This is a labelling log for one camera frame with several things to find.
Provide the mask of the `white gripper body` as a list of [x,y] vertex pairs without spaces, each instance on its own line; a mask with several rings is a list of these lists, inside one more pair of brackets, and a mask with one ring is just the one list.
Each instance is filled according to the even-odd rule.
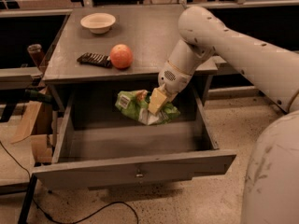
[[158,75],[159,90],[166,95],[169,102],[172,102],[187,87],[191,78],[191,75],[181,72],[167,61]]

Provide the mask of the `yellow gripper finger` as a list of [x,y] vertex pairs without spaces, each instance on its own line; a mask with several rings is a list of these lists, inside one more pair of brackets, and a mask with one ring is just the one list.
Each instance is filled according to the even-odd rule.
[[168,96],[165,91],[161,88],[155,88],[149,100],[148,111],[153,115],[157,115],[167,102]]

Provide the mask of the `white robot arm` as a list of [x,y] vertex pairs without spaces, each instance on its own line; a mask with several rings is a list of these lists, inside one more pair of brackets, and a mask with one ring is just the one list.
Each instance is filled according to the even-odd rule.
[[299,224],[299,55],[240,34],[203,7],[178,19],[180,40],[158,76],[149,112],[157,114],[220,55],[286,115],[259,136],[246,172],[241,224]]

